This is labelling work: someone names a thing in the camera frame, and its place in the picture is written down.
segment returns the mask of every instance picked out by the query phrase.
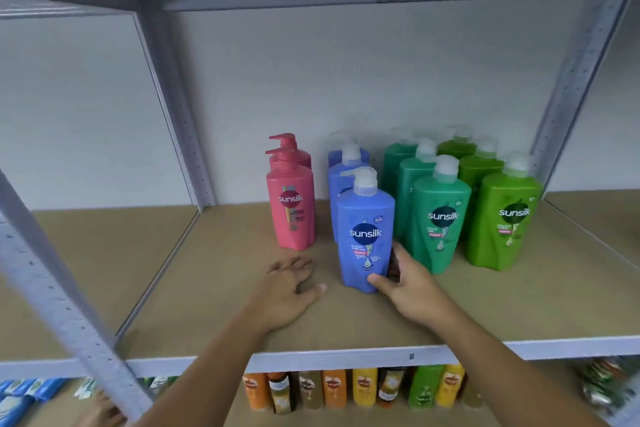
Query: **white back panel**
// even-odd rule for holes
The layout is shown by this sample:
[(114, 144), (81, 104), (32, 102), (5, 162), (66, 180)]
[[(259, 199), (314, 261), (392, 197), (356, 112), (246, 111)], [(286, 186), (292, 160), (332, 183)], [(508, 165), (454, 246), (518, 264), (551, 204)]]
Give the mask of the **white back panel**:
[(29, 208), (191, 203), (131, 16), (0, 21), (0, 98)]
[(640, 188), (640, 0), (633, 0), (549, 190)]
[(292, 131), (326, 197), (327, 135), (471, 123), (528, 150), (584, 0), (186, 12), (181, 61), (219, 203), (267, 201), (268, 136)]

